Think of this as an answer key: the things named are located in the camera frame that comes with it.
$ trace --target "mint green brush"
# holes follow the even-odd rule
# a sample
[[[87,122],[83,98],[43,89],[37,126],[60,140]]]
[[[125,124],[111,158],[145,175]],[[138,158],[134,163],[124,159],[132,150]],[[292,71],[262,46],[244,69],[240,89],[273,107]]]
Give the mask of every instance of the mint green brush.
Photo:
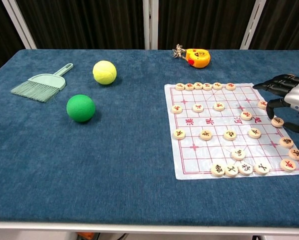
[[[46,103],[65,87],[66,81],[62,75],[71,70],[73,66],[72,63],[68,63],[54,74],[43,73],[32,76],[26,82],[14,87],[10,92]]]

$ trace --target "black curtain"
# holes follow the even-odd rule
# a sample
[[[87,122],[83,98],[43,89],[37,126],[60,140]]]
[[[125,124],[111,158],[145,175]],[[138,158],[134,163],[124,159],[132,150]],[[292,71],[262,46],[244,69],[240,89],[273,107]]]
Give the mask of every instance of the black curtain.
[[[0,67],[18,50],[24,48],[22,40],[16,31],[2,0],[0,0]]]
[[[299,0],[267,0],[249,48],[299,50]]]
[[[158,48],[239,49],[255,0],[159,0]]]
[[[39,49],[144,49],[141,0],[17,0]]]

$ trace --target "wooden game piece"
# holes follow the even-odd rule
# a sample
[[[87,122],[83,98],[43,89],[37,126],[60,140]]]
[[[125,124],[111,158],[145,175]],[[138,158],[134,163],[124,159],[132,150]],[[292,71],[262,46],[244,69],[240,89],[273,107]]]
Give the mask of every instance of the wooden game piece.
[[[248,176],[253,172],[253,167],[247,162],[242,162],[238,165],[238,171],[244,176]]]
[[[266,162],[256,162],[254,165],[254,170],[259,175],[266,175],[271,169],[271,166]]]
[[[245,120],[245,121],[249,121],[252,119],[252,114],[248,111],[242,111],[240,114],[241,119]]]
[[[242,161],[245,158],[245,151],[241,148],[234,148],[230,154],[231,157],[237,161]]]
[[[296,168],[296,163],[292,159],[285,158],[282,161],[280,161],[280,167],[285,172],[293,172]]]
[[[199,137],[205,141],[211,140],[212,132],[210,130],[203,130],[200,132]]]
[[[266,109],[266,106],[267,106],[268,102],[267,101],[259,101],[257,103],[257,107],[260,108],[260,109]]]
[[[274,117],[270,123],[275,127],[275,128],[281,128],[284,125],[283,119],[279,117]]]
[[[295,161],[299,161],[299,150],[296,148],[291,148],[288,151],[288,156]]]
[[[200,104],[200,103],[195,103],[192,107],[193,111],[196,112],[196,113],[201,113],[203,112],[204,108],[203,108],[203,105]]]
[[[234,91],[236,89],[236,86],[234,83],[228,83],[226,84],[226,89],[229,90],[229,91]]]
[[[224,110],[224,108],[225,108],[225,106],[224,106],[224,103],[222,103],[222,102],[215,102],[215,104],[214,104],[214,109],[216,110],[216,111],[223,111]]]
[[[222,84],[219,83],[219,82],[214,82],[213,89],[215,89],[215,90],[221,90],[222,89]]]
[[[180,105],[174,105],[171,107],[171,112],[173,114],[180,114],[182,111],[183,111],[183,109]]]
[[[239,174],[239,169],[237,166],[230,164],[225,167],[225,174],[230,178],[234,178]]]
[[[253,127],[248,131],[248,135],[253,139],[259,139],[262,133],[259,129]]]
[[[234,141],[236,139],[236,132],[228,129],[224,132],[224,138],[229,141]]]
[[[194,85],[191,83],[185,84],[185,90],[187,91],[193,91],[194,90]]]
[[[215,177],[222,177],[225,174],[225,166],[216,163],[211,167],[210,171]]]
[[[204,83],[203,84],[203,89],[206,90],[206,91],[209,91],[212,89],[212,85],[209,84],[209,83]]]
[[[185,138],[185,131],[182,129],[175,129],[173,135],[177,140],[182,140]]]
[[[201,83],[201,82],[195,82],[194,83],[194,88],[196,90],[201,90],[203,88],[203,83]]]
[[[183,83],[177,83],[176,85],[175,85],[175,89],[177,90],[177,91],[183,91],[184,89],[185,89],[185,85],[183,84]]]
[[[279,144],[280,144],[283,148],[286,148],[286,149],[290,149],[291,147],[294,146],[294,142],[293,142],[293,140],[290,139],[290,138],[287,137],[287,136],[282,137],[282,138],[279,140]]]

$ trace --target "white table edge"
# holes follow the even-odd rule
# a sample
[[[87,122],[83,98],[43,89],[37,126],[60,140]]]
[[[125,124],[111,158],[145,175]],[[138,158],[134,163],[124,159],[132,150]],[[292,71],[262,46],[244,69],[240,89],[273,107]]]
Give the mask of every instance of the white table edge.
[[[0,230],[66,231],[130,234],[275,235],[299,236],[299,228],[242,226],[174,226],[53,222],[3,222]]]

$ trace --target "tape measure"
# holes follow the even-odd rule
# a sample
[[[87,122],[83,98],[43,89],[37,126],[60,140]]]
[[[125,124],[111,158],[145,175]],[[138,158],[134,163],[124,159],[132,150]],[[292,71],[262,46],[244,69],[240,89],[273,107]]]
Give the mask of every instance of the tape measure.
[[[209,51],[205,49],[183,49],[182,45],[177,44],[176,49],[173,49],[173,52],[174,58],[185,59],[188,64],[198,69],[205,68],[211,61],[211,55]]]

